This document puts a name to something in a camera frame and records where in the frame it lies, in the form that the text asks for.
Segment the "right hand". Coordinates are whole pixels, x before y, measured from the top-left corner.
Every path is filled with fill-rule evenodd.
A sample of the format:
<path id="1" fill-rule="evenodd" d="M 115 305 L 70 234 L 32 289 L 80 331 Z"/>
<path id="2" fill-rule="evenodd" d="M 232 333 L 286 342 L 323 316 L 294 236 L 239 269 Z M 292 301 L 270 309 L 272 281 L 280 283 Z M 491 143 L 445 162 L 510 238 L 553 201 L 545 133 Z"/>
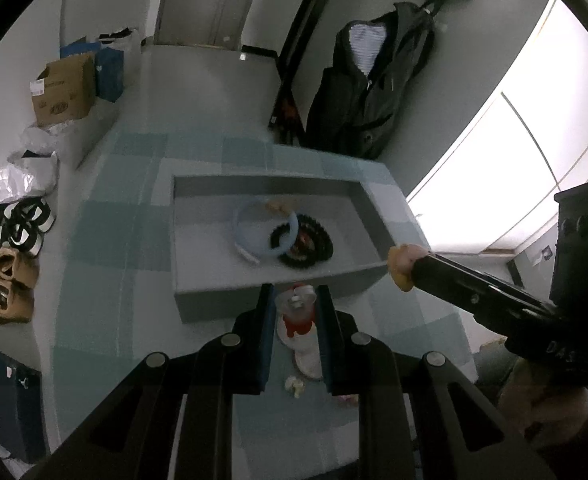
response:
<path id="1" fill-rule="evenodd" d="M 535 450 L 588 450 L 588 389 L 544 385 L 523 359 L 500 392 L 498 411 Z"/>

